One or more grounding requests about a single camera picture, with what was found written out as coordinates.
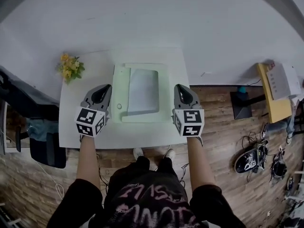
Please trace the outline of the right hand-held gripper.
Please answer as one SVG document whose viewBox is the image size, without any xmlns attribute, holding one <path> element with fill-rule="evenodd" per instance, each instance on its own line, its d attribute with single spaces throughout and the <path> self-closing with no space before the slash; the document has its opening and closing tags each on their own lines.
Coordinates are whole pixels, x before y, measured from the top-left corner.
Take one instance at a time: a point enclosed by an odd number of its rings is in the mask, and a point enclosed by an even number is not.
<svg viewBox="0 0 304 228">
<path fill-rule="evenodd" d="M 198 95 L 190 88 L 174 87 L 173 124 L 180 136 L 200 137 L 204 127 L 204 109 Z"/>
</svg>

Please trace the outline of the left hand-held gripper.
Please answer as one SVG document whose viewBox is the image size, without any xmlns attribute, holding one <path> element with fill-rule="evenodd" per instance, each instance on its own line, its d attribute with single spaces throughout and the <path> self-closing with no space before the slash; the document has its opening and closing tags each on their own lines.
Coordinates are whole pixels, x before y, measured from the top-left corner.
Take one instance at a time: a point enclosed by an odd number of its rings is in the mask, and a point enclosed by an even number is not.
<svg viewBox="0 0 304 228">
<path fill-rule="evenodd" d="M 108 120 L 112 86 L 104 84 L 89 90 L 76 110 L 75 123 L 78 133 L 96 137 Z"/>
</svg>

